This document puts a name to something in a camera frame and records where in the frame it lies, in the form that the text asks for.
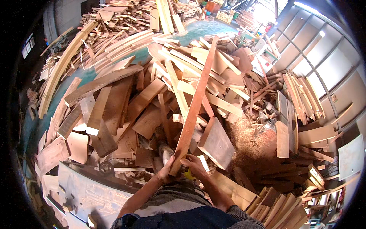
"shirt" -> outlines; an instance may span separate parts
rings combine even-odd
[[[140,209],[117,218],[111,227],[125,228],[265,229],[237,205],[227,212],[213,207],[199,186],[189,181],[162,186]]]

